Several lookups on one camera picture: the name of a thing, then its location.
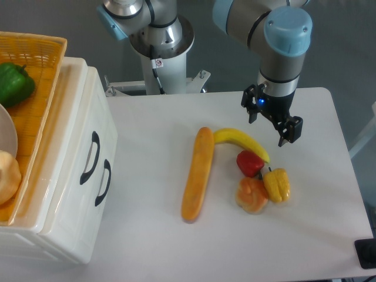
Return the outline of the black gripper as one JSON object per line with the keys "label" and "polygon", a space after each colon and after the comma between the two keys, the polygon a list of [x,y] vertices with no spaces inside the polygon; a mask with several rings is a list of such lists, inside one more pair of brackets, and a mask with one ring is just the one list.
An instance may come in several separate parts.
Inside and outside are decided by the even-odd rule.
{"label": "black gripper", "polygon": [[260,112],[274,126],[280,135],[278,146],[294,143],[301,137],[303,119],[299,116],[290,116],[290,107],[295,92],[287,96],[274,97],[266,94],[265,84],[250,85],[243,91],[241,106],[249,114],[249,124],[257,119]]}

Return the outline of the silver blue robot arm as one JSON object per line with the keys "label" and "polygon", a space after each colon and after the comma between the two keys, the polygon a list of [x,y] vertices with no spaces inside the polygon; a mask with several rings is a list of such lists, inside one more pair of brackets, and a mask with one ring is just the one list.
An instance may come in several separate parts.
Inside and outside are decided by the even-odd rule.
{"label": "silver blue robot arm", "polygon": [[[280,135],[279,145],[300,136],[303,120],[290,115],[313,22],[304,1],[216,1],[212,18],[226,35],[260,57],[257,82],[243,93],[249,122],[263,115]],[[194,42],[191,23],[178,14],[176,1],[103,1],[97,8],[116,39],[128,39],[142,61],[149,95],[196,93],[189,82],[186,55]]]}

